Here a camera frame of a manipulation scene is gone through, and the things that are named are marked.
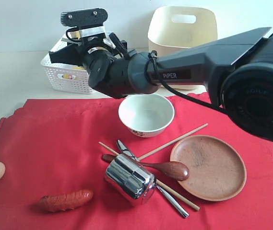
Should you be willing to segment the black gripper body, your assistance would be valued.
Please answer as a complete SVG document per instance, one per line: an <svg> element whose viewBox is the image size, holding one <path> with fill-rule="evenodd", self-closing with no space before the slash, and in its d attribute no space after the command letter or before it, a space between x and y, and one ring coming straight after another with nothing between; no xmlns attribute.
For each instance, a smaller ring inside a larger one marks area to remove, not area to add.
<svg viewBox="0 0 273 230"><path fill-rule="evenodd" d="M77 65L88 72L107 72L116 55L124 56L124 41L116 35L82 37L77 45Z"/></svg>

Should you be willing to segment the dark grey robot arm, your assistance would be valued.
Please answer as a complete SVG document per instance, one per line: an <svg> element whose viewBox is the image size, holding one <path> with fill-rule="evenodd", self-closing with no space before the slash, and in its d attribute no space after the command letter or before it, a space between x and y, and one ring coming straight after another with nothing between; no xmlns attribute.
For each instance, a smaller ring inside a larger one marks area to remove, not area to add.
<svg viewBox="0 0 273 230"><path fill-rule="evenodd" d="M159 57L155 51L119 49L101 39L50 52L53 63L83 66L89 86L115 99L152 94L160 85L203 85L206 107L226 114L244 131L273 142L273 33L257 28Z"/></svg>

